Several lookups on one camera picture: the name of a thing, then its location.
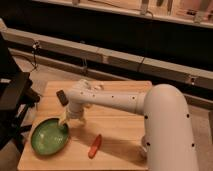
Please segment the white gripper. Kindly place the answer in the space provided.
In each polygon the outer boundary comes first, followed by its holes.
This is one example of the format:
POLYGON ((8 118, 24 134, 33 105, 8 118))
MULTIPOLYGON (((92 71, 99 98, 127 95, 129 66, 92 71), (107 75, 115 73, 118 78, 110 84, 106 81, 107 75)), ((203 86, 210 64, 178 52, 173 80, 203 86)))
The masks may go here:
POLYGON ((69 119, 78 119, 80 123, 85 126, 86 119, 83 117, 84 115, 84 108, 82 104, 76 103, 69 103, 66 107, 66 112, 64 112, 58 121, 58 125, 62 126, 65 124, 69 119))

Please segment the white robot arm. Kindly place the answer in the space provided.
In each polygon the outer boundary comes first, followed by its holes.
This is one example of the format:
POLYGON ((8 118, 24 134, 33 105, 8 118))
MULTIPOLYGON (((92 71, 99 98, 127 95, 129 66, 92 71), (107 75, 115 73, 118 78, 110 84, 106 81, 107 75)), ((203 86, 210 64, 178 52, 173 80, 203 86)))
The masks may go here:
POLYGON ((199 171, 190 112, 176 87, 159 84, 146 93, 106 91, 80 80, 67 90, 66 97, 68 106, 60 124, 81 118, 86 104, 142 115, 149 171, 199 171))

